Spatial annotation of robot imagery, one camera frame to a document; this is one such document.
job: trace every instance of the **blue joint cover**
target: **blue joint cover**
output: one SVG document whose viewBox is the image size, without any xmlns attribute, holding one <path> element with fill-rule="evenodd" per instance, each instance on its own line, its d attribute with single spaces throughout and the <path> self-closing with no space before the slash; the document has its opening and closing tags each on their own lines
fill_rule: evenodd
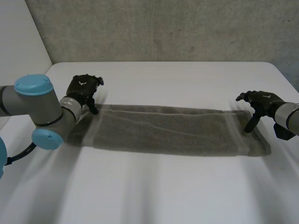
<svg viewBox="0 0 299 224">
<path fill-rule="evenodd" d="M 5 166 L 6 162 L 7 162 L 6 147 L 2 138 L 0 138 L 0 179 L 3 175 L 3 167 Z"/>
<path fill-rule="evenodd" d="M 25 96 L 41 96 L 53 90 L 53 84 L 45 75 L 27 75 L 19 78 L 14 89 Z"/>
<path fill-rule="evenodd" d="M 38 147 L 48 150 L 57 149 L 64 141 L 56 132 L 40 128 L 33 131 L 31 139 Z"/>
</svg>

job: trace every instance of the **towel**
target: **towel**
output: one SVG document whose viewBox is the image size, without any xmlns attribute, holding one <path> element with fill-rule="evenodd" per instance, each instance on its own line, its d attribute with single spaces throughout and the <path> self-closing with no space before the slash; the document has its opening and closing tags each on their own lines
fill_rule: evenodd
<svg viewBox="0 0 299 224">
<path fill-rule="evenodd" d="M 257 128 L 245 133 L 249 111 L 150 105 L 97 105 L 67 137 L 74 146 L 188 156 L 265 156 L 269 143 Z"/>
</svg>

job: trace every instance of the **white wall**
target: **white wall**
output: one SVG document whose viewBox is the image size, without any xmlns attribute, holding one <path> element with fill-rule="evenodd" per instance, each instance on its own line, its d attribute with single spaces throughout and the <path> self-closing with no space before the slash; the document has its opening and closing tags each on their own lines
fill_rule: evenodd
<svg viewBox="0 0 299 224">
<path fill-rule="evenodd" d="M 24 0 L 0 1 L 0 86 L 52 65 Z"/>
</svg>

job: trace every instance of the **cable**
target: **cable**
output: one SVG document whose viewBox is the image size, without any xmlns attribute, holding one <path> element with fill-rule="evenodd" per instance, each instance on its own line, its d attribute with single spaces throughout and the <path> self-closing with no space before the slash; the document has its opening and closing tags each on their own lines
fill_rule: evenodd
<svg viewBox="0 0 299 224">
<path fill-rule="evenodd" d="M 7 162 L 5 164 L 5 166 L 12 164 L 14 161 L 17 161 L 23 157 L 25 157 L 26 155 L 28 155 L 29 153 L 31 153 L 33 151 L 33 149 L 35 149 L 36 144 L 34 144 L 33 142 L 21 153 L 13 156 L 13 157 L 8 157 L 7 158 Z"/>
</svg>

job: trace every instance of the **tabletop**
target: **tabletop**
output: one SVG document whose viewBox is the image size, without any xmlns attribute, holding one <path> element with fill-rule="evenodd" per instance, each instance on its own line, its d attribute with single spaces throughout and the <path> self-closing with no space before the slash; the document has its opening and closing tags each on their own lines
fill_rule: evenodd
<svg viewBox="0 0 299 224">
<path fill-rule="evenodd" d="M 269 63 L 58 63 L 46 75 L 57 97 L 74 75 L 101 76 L 97 100 L 253 112 L 235 98 L 248 90 L 299 94 Z M 6 167 L 0 181 L 0 223 L 298 223 L 299 137 L 276 138 L 273 120 L 257 128 L 271 145 L 266 157 L 192 157 L 115 152 L 63 144 L 36 148 Z M 29 116 L 0 131 L 8 154 L 31 142 Z"/>
</svg>

